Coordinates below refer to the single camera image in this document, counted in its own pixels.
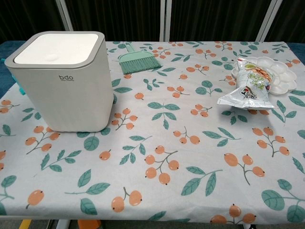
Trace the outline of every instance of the table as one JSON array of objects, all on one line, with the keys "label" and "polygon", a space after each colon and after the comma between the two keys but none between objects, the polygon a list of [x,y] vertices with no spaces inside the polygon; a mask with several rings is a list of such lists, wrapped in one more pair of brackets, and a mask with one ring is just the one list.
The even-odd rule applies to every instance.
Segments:
[{"label": "table", "polygon": [[[1,99],[0,214],[275,224],[305,219],[304,66],[284,42],[133,42],[163,67],[123,75],[107,42],[114,105],[96,133],[50,130],[13,85]],[[216,105],[237,57],[287,63],[279,109]]]}]

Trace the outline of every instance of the black curtain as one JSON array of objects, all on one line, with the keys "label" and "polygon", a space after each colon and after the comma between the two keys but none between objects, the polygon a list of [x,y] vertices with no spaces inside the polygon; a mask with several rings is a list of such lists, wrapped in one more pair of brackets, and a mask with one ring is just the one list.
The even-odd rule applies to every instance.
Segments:
[{"label": "black curtain", "polygon": [[173,0],[171,41],[254,41],[271,0]]},{"label": "black curtain", "polygon": [[159,41],[160,0],[66,0],[75,31],[107,41]]},{"label": "black curtain", "polygon": [[0,44],[64,30],[55,0],[1,0],[0,23]]},{"label": "black curtain", "polygon": [[305,0],[283,0],[266,42],[305,43]]}]

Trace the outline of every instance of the blue cloth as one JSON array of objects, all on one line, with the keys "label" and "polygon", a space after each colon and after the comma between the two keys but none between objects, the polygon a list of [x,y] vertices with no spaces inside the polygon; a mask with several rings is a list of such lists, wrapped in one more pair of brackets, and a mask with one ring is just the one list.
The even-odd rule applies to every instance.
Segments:
[{"label": "blue cloth", "polygon": [[[7,41],[0,45],[0,59],[6,59],[15,50],[22,46],[25,41]],[[287,43],[289,48],[305,64],[305,44],[301,43]],[[13,86],[13,80],[9,70],[3,62],[0,62],[0,98]]]}]

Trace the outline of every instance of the trash can lid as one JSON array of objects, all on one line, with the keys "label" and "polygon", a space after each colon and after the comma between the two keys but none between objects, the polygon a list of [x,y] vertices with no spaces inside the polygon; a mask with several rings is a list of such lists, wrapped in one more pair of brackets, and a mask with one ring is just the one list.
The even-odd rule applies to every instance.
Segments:
[{"label": "trash can lid", "polygon": [[78,64],[88,59],[96,33],[46,33],[38,36],[14,59],[17,64]]}]

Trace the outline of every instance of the white trash can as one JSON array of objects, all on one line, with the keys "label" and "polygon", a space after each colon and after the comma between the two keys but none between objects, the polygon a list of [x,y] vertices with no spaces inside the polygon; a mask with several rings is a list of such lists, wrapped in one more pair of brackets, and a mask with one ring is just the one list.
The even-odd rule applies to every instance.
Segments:
[{"label": "white trash can", "polygon": [[107,125],[113,91],[102,33],[38,33],[5,65],[51,129],[95,132]]}]

